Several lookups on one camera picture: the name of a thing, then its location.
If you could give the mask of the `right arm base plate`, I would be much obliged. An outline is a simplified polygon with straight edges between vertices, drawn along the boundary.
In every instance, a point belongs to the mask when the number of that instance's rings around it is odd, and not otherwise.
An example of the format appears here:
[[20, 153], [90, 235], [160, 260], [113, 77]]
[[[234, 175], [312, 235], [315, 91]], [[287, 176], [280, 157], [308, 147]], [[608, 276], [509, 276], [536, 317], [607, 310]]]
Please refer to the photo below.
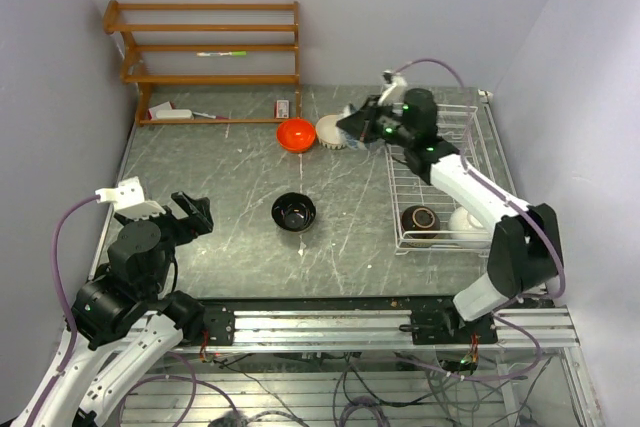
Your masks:
[[495, 344], [498, 336], [489, 315], [475, 321], [463, 320], [453, 309], [412, 312], [399, 330], [411, 335], [414, 345], [463, 345], [476, 340]]

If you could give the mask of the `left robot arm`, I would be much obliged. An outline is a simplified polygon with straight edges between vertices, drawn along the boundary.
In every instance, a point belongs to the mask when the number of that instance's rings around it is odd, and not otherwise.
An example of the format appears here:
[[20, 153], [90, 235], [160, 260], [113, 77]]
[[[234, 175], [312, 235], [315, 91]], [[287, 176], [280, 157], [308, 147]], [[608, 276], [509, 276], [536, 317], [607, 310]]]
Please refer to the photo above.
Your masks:
[[51, 270], [66, 328], [36, 392], [15, 426], [101, 426], [142, 374], [178, 344], [203, 334], [205, 308], [179, 290], [164, 291], [176, 249], [214, 228], [208, 198], [174, 192], [184, 217], [146, 199], [139, 185], [105, 188], [79, 201], [110, 203], [122, 228], [108, 261], [68, 301], [58, 265]]

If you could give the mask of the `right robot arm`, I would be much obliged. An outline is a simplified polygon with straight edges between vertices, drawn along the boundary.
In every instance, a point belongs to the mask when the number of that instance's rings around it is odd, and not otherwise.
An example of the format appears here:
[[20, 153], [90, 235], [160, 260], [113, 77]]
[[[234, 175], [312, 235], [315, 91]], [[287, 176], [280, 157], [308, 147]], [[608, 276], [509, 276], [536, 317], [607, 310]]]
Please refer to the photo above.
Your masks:
[[553, 278], [564, 278], [557, 216], [547, 204], [510, 195], [468, 163], [462, 150], [438, 131], [438, 106], [426, 89], [396, 102], [371, 95], [362, 107], [347, 106], [337, 127], [365, 145], [385, 142], [403, 150], [406, 167], [424, 183], [467, 210], [491, 237], [485, 273], [453, 298], [440, 320], [450, 341], [465, 341], [476, 319], [508, 305]]

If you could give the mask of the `blue white patterned bowl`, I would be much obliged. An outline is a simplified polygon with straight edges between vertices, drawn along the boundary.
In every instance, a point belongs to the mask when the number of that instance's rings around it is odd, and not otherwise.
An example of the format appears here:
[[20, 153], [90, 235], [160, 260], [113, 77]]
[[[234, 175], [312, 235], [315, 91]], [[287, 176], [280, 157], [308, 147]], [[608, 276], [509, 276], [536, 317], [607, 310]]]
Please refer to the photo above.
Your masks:
[[[342, 117], [346, 118], [356, 111], [357, 108], [353, 104], [348, 104], [342, 110]], [[348, 134], [344, 129], [340, 128], [340, 131], [344, 143], [350, 149], [367, 152], [377, 152], [384, 146], [384, 143], [380, 140], [372, 143], [363, 143], [362, 141], [357, 140], [355, 137]]]

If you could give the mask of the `dark brown bowl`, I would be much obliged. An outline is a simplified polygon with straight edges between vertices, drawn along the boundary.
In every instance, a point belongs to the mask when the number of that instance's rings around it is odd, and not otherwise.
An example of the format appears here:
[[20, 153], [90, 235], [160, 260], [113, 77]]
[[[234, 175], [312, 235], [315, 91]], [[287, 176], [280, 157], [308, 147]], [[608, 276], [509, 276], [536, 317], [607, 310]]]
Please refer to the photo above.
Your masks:
[[440, 218], [425, 205], [407, 207], [400, 217], [403, 235], [412, 240], [432, 240], [440, 231]]

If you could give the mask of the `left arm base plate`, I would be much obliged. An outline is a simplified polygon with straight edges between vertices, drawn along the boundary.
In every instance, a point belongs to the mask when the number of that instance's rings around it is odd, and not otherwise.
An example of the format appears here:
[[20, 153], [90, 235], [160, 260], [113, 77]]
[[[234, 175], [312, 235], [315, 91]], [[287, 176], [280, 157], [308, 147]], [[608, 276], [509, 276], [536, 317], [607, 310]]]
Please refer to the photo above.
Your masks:
[[203, 342], [209, 347], [231, 346], [235, 336], [235, 315], [224, 306], [206, 308], [203, 315]]

